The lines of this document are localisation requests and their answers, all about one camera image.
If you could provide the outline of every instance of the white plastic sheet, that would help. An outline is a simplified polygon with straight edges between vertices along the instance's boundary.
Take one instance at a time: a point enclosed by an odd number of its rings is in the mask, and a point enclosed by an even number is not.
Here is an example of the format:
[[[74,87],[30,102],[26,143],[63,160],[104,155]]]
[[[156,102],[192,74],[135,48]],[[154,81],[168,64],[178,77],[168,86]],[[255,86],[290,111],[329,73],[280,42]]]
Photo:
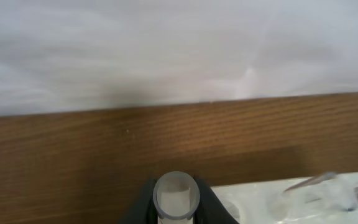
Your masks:
[[[0,0],[0,115],[358,91],[358,0]]]

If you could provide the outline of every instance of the wooden table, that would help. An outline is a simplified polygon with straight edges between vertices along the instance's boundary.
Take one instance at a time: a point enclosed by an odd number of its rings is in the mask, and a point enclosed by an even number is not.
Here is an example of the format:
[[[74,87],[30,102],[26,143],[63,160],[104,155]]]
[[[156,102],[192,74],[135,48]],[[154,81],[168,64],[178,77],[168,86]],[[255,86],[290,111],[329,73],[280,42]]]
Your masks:
[[[150,175],[358,171],[358,93],[0,118],[0,223],[116,223]]]

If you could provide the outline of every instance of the white paper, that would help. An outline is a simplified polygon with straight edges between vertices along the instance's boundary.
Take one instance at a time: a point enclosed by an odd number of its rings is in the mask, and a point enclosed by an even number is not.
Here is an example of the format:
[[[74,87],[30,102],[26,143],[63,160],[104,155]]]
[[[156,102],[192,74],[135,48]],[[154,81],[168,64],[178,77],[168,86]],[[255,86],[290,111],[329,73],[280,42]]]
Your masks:
[[[358,0],[0,0],[0,115],[358,91]]]

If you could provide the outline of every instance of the cylindrical object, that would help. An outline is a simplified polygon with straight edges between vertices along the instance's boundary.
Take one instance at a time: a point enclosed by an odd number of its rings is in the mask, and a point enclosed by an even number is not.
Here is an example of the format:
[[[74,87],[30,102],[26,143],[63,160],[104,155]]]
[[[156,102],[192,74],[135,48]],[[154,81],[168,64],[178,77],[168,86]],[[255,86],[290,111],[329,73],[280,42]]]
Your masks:
[[[200,192],[190,175],[169,172],[155,184],[153,202],[162,223],[186,223],[197,209]]]

